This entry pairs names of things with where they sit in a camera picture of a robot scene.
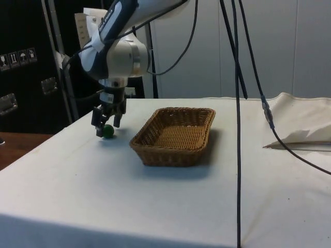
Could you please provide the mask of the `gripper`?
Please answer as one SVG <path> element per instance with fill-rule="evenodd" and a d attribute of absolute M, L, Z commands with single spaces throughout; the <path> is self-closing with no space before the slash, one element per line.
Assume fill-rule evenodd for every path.
<path fill-rule="evenodd" d="M 120 127 L 121 119 L 126 114 L 126 98 L 125 89 L 106 87 L 99 96 L 100 103 L 109 108 L 114 108 L 113 126 Z M 106 123 L 106 116 L 104 115 L 104 107 L 99 105 L 93 108 L 91 125 L 96 129 L 96 135 L 103 137 L 103 129 Z"/>

